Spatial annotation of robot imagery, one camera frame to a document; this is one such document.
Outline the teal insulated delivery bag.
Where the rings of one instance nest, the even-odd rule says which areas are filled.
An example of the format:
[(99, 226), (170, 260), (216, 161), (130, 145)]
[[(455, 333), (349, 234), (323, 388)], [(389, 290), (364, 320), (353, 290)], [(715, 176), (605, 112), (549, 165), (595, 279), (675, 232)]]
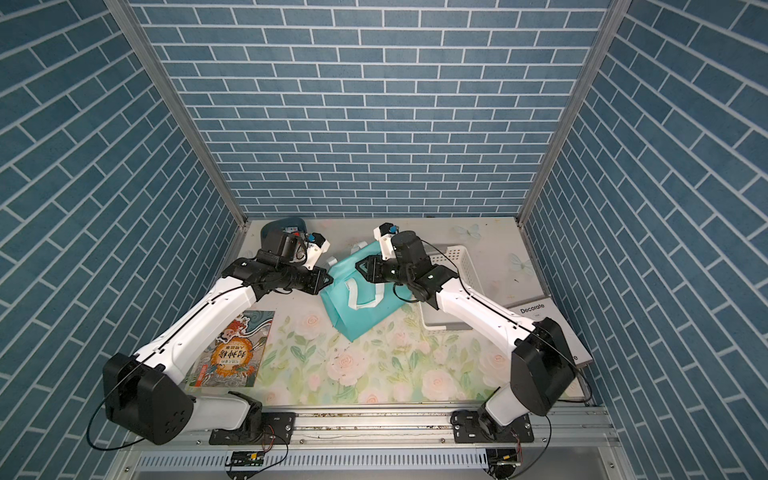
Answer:
[(377, 326), (411, 299), (405, 286), (392, 283), (374, 284), (366, 281), (355, 264), (369, 255), (380, 254), (378, 243), (369, 244), (330, 269), (333, 283), (320, 292), (320, 297), (332, 326), (350, 342)]

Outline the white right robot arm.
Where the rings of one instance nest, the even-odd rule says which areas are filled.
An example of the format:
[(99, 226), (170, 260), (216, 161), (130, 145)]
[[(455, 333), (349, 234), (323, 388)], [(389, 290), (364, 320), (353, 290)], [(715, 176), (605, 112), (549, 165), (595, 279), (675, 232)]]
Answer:
[(562, 326), (518, 315), (466, 286), (456, 267), (432, 262), (428, 243), (413, 231), (384, 223), (374, 238), (381, 252), (355, 264), (367, 282), (407, 287), (414, 301), (458, 318), (504, 354), (508, 380), (479, 409), (485, 425), (546, 415), (579, 374)]

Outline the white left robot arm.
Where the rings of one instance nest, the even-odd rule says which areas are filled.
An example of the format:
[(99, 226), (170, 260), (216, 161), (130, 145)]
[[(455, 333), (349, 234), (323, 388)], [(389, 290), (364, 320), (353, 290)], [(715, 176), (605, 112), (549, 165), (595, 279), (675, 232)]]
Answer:
[(211, 290), (156, 339), (132, 355), (116, 354), (103, 368), (106, 418), (163, 445), (182, 433), (209, 431), (226, 444), (260, 442), (262, 405), (239, 392), (193, 397), (182, 383), (203, 351), (264, 296), (316, 295), (333, 282), (317, 262), (329, 241), (319, 233), (272, 231), (252, 258), (228, 265)]

